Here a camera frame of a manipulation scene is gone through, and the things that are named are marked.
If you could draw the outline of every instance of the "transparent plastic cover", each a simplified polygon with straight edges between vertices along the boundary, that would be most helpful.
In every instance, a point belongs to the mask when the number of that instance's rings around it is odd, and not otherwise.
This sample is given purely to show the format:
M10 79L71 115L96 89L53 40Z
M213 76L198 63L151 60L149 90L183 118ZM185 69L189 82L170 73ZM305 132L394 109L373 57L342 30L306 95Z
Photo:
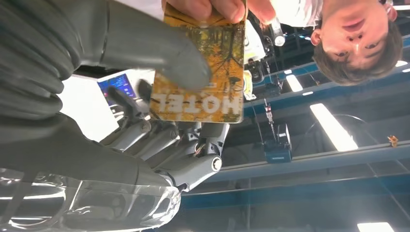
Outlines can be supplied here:
M2 231L140 231L168 223L179 210L177 188L76 180L0 168Z

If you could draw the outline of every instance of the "man's mouth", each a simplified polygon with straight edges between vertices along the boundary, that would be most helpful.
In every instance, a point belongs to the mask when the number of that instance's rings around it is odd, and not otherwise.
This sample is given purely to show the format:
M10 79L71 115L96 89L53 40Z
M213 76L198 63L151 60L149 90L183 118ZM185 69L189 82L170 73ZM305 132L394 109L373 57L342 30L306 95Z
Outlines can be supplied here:
M359 19L359 20L351 21L351 22L345 24L345 25L343 26L343 29L345 29L345 30L348 31L348 32L358 31L358 30L360 30L360 29L363 27L363 25L365 24L365 21L366 21L366 20L364 20L364 19Z

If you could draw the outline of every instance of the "screen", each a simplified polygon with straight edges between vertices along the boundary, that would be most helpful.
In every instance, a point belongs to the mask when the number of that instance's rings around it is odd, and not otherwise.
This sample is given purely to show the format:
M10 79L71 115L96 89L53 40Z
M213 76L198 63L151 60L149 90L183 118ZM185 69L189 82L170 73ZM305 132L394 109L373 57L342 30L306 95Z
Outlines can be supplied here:
M126 74L108 79L103 82L99 82L98 85L100 86L100 89L103 92L109 106L116 104L108 98L107 90L111 86L119 89L121 92L127 94L132 99L135 99L137 97Z

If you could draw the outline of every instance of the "yellow card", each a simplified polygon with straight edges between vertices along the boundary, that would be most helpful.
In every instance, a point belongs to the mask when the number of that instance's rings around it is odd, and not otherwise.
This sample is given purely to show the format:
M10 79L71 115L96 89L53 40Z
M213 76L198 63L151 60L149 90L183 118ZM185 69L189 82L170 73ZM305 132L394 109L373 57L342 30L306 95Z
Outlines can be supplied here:
M169 121L241 122L245 19L231 24L214 9L207 21L199 22L167 4L164 21L192 39L208 61L213 77L208 87L190 92L157 73L150 104L155 116Z

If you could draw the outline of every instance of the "human finger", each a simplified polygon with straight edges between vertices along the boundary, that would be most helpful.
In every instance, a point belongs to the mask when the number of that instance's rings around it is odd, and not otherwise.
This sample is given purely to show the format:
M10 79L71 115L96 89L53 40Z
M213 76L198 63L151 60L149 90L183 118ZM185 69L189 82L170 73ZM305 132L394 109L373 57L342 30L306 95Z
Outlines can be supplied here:
M263 24L272 23L276 17L275 9L270 0L248 0L248 7Z
M210 0L212 5L232 23L240 22L245 16L242 0Z
M168 2L180 12L199 21L208 19L212 13L209 0L168 0Z

